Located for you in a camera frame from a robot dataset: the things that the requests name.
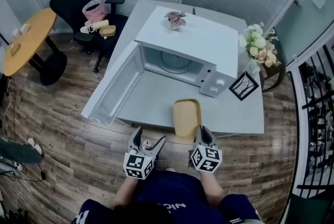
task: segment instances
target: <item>black picture frame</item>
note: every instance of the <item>black picture frame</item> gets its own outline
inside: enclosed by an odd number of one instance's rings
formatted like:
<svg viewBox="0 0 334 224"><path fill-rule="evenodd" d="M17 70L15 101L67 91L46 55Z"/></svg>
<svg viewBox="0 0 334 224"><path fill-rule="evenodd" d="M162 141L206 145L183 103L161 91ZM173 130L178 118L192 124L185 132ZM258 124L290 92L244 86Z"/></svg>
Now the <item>black picture frame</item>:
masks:
<svg viewBox="0 0 334 224"><path fill-rule="evenodd" d="M244 72L233 84L229 87L229 90L232 91L236 97L243 101L250 94L253 93L255 89L259 87L259 84L254 80L254 78L248 73Z"/></svg>

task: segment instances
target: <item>wooden floor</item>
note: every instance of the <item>wooden floor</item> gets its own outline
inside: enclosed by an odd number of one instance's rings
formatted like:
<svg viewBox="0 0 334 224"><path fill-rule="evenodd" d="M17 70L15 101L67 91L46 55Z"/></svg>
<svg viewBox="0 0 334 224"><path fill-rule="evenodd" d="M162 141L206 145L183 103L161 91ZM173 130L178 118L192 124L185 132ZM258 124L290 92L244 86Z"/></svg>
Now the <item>wooden floor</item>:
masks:
<svg viewBox="0 0 334 224"><path fill-rule="evenodd" d="M57 83L45 87L30 65L22 69L10 83L13 100L4 125L6 136L15 136L21 142L32 137L41 145L46 181L13 182L0 178L6 209L24 208L32 223L42 224L70 223L89 198L110 204L124 180L123 158L129 134L134 130L117 124L105 126L80 115L107 62L102 61L100 72L95 74L92 70L96 53L87 55L66 38L55 43L67 55L65 73ZM46 45L39 52L44 58L49 53ZM8 103L9 97L5 97L2 116ZM265 223L278 223L291 186L296 155L295 105L288 78L278 90L264 94L264 110L264 135L218 139L223 163L216 175L227 193L248 195ZM163 134L145 130L143 137L154 142ZM196 171L187 169L192 143L179 141L174 134L166 135L168 142L158 168L173 167L196 175ZM27 169L30 179L40 179L38 167Z"/></svg>

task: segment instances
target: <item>chair armrest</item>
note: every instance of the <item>chair armrest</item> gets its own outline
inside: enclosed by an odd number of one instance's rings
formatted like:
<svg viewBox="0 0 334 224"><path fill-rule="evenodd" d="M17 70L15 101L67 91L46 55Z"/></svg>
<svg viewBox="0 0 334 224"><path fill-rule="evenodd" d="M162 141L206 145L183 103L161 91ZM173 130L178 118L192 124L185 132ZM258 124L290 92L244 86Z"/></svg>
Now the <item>chair armrest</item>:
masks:
<svg viewBox="0 0 334 224"><path fill-rule="evenodd" d="M73 36L74 40L80 41L80 42L89 42L94 37L93 34L86 34L81 32L76 32Z"/></svg>
<svg viewBox="0 0 334 224"><path fill-rule="evenodd" d="M107 4L123 4L125 0L106 0L104 3Z"/></svg>

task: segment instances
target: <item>black office chair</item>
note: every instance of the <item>black office chair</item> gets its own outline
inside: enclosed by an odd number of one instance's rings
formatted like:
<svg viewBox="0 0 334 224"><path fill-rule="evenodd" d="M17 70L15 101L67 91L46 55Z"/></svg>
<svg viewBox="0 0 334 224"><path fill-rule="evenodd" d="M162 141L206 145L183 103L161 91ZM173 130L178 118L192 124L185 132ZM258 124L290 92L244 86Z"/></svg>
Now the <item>black office chair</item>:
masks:
<svg viewBox="0 0 334 224"><path fill-rule="evenodd" d="M124 0L106 0L105 3L111 5L111 13L107 14L104 19L109 20L109 25L116 26L116 34L113 37L104 39L98 32L90 34L81 33L80 28L83 27L87 21L82 13L82 8L90 1L91 0L51 0L50 8L71 26L74 40L84 47L87 54L91 54L95 49L100 50L98 60L93 70L97 73L102 57L105 55L111 56L128 17L115 13L116 4L123 4Z"/></svg>

